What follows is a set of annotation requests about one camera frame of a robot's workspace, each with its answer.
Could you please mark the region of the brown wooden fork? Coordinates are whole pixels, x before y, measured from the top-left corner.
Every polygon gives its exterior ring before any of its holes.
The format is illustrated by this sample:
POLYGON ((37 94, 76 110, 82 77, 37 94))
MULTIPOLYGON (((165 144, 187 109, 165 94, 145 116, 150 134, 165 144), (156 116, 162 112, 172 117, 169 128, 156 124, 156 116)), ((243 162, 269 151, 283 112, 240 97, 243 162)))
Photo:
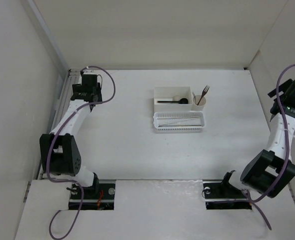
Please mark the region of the brown wooden fork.
POLYGON ((209 89, 210 89, 210 86, 209 86, 209 85, 206 85, 205 88, 203 89, 202 93, 201 93, 201 97, 200 97, 200 99, 199 99, 197 105, 200 104, 201 100, 202 100, 202 99, 204 98, 204 96, 208 93, 209 89))

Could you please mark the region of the beige wooden spoon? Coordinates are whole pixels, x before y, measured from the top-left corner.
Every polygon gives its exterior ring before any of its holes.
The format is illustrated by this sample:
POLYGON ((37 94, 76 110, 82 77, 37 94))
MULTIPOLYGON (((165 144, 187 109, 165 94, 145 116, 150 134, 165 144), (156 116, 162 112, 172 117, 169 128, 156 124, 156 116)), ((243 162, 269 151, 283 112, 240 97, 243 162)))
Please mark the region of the beige wooden spoon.
POLYGON ((182 98, 181 96, 175 95, 172 100, 173 101, 179 101, 181 98, 182 98))

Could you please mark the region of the black spoon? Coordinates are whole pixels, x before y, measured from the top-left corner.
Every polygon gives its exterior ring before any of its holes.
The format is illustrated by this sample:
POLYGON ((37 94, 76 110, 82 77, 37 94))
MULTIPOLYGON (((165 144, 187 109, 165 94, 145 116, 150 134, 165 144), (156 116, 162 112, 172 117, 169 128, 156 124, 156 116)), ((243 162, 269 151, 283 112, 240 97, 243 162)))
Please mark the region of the black spoon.
POLYGON ((158 100, 157 103, 186 105, 189 103, 189 100, 187 98, 181 98, 180 100, 158 100))

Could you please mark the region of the metal chopstick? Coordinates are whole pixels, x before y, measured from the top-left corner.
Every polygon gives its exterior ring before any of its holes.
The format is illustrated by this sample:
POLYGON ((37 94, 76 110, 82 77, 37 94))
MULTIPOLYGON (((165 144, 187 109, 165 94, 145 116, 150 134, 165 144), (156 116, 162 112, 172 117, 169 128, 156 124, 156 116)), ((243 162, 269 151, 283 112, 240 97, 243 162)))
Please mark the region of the metal chopstick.
POLYGON ((197 119, 201 118, 201 116, 182 116, 182 117, 172 117, 171 119, 197 119))

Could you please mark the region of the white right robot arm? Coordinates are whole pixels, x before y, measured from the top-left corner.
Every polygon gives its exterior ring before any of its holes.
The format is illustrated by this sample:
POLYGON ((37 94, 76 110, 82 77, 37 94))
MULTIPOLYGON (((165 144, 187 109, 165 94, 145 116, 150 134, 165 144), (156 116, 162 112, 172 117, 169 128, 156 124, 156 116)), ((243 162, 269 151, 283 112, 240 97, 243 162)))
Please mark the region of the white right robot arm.
POLYGON ((281 190, 295 177, 295 164, 288 157, 286 168, 281 174, 286 161, 286 152, 291 149, 295 133, 295 80, 289 79, 279 87, 280 102, 286 118, 284 125, 281 109, 277 99, 270 109, 271 129, 267 146, 243 170, 240 181, 263 194, 280 177, 276 185, 267 194, 269 198, 276 197, 281 190))

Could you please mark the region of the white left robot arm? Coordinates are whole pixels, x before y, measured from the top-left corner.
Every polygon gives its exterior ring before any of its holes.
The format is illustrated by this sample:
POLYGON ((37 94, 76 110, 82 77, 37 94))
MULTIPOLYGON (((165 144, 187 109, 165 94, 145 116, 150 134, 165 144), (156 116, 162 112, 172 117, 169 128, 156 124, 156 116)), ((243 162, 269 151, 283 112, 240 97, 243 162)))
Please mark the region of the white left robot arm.
POLYGON ((42 168, 50 176, 62 176, 82 186, 83 194, 92 199, 99 194, 98 176, 82 165, 75 136, 93 108, 92 102, 102 101, 98 74, 83 73, 72 85, 72 96, 63 118, 48 134, 39 139, 42 168))

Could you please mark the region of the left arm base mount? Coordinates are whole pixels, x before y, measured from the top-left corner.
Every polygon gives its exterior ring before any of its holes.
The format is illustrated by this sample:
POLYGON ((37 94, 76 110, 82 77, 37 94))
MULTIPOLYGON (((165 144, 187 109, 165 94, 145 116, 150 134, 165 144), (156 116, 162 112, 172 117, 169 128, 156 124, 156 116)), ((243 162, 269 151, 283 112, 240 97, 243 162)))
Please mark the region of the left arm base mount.
MULTIPOLYGON (((70 191, 68 209, 77 210, 81 202, 81 189, 73 183, 71 187, 67 188, 67 190, 70 191)), ((81 210, 114 210, 115 193, 115 180, 99 180, 96 190, 93 190, 91 187, 84 188, 81 210)))

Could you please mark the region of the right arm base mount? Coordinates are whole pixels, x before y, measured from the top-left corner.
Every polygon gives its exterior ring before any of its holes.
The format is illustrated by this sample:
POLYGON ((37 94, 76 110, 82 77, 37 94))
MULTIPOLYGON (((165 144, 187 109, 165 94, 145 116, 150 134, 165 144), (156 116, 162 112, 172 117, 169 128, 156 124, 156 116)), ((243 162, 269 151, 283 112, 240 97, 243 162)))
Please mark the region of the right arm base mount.
POLYGON ((202 181, 202 197, 206 210, 252 210, 242 191, 232 184, 230 178, 235 170, 227 172, 222 179, 202 181))

